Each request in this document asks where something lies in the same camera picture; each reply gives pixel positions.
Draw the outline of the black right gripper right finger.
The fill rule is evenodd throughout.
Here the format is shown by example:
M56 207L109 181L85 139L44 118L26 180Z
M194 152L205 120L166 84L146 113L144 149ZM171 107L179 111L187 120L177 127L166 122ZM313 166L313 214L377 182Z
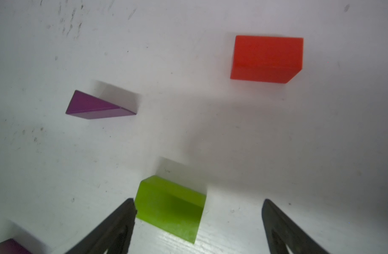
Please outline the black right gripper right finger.
M328 254L270 199L264 201L261 216L272 254Z

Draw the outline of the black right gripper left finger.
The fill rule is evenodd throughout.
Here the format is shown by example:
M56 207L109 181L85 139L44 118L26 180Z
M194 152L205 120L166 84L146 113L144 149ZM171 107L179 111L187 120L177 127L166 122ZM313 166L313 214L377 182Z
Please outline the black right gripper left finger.
M135 225L137 209L127 199L67 254L126 254Z

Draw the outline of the green rectangular block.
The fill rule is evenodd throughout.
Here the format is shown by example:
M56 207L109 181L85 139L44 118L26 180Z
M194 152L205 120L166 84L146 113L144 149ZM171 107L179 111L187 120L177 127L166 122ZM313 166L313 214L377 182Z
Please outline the green rectangular block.
M206 195L159 176L140 182L135 198L137 218L194 244Z

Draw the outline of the red rectangular block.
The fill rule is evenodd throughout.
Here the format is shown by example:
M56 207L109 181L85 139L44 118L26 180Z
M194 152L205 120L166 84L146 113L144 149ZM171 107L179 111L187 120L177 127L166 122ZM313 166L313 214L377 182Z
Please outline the red rectangular block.
M303 69L304 39L235 37L231 79L286 84Z

